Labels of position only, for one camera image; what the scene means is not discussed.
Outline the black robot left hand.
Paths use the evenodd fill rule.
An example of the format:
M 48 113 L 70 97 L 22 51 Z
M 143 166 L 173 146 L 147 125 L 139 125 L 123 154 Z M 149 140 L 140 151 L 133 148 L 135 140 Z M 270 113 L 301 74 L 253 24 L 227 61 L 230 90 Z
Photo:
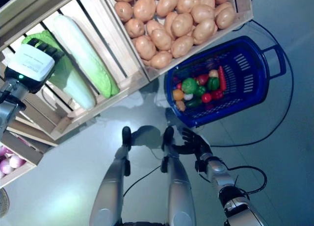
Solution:
M 37 93 L 55 71 L 65 53 L 37 38 L 31 38 L 14 53 L 4 70 L 5 80 L 14 79 L 30 93 Z

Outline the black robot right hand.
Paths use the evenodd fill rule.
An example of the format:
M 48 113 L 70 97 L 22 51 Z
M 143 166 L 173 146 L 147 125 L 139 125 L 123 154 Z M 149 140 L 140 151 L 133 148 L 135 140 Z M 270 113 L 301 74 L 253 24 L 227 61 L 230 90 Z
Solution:
M 194 154 L 197 160 L 207 160 L 213 156 L 210 145 L 197 133 L 188 128 L 183 128 L 182 139 L 183 145 L 172 145 L 172 148 L 178 154 Z

